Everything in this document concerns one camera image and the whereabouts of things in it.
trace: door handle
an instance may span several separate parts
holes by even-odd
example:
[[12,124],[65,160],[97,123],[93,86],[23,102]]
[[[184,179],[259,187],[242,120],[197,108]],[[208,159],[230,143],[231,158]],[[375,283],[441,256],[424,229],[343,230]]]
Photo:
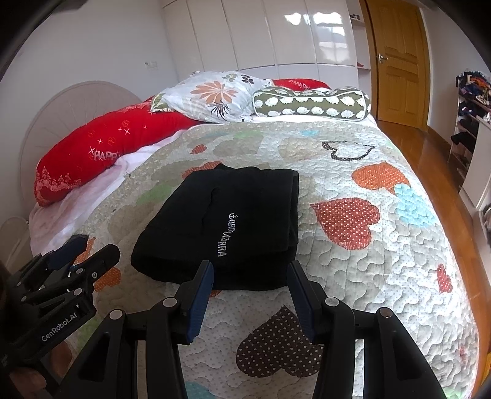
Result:
[[383,60],[385,59],[385,61],[389,61],[389,58],[388,57],[384,57],[382,54],[379,53],[379,55],[377,56],[377,58],[379,59],[379,64],[381,64],[383,62]]

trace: wooden floor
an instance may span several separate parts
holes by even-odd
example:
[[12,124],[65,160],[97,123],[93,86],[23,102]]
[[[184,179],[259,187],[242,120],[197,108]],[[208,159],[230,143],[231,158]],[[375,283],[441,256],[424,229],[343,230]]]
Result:
[[380,129],[402,151],[423,184],[447,234],[460,267],[479,330],[479,387],[491,341],[491,288],[473,240],[472,219],[441,151],[430,137],[413,127],[379,121]]

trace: wooden door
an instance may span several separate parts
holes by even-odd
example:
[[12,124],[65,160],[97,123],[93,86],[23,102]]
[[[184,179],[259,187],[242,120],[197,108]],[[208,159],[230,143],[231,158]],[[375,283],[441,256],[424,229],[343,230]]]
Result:
[[366,2],[377,55],[378,119],[426,129],[430,65],[419,8],[400,0]]

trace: red bolster pillow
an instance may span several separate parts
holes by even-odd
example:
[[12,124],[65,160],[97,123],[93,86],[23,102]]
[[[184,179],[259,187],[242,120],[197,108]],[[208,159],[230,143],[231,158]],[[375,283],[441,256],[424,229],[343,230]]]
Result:
[[295,91],[313,90],[316,88],[330,88],[324,82],[315,79],[273,79],[275,86],[282,86]]
[[152,113],[151,100],[95,118],[56,144],[36,168],[37,203],[47,206],[60,201],[120,156],[203,123],[177,111]]

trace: black outlined heart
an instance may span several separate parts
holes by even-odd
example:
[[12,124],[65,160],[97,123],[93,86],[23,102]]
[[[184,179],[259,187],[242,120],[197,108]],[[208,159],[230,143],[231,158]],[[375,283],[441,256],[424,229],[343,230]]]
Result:
[[250,377],[268,377],[284,369],[294,377],[319,371],[323,345],[312,345],[286,306],[260,325],[237,348],[235,361]]
[[[348,143],[347,141],[339,141],[339,142],[340,143]],[[368,154],[370,154],[370,152],[375,148],[374,145],[359,144],[357,142],[353,142],[353,143],[350,143],[350,144],[362,145],[364,147],[368,147],[368,150],[363,155],[361,155],[359,157],[355,157],[355,158],[340,158],[340,157],[338,157],[336,155],[336,152],[337,152],[338,148],[331,147],[329,145],[330,143],[338,143],[338,142],[322,142],[322,147],[324,147],[327,151],[333,151],[331,153],[331,158],[334,159],[335,161],[347,161],[347,162],[350,162],[350,161],[360,161],[363,158],[365,158]]]

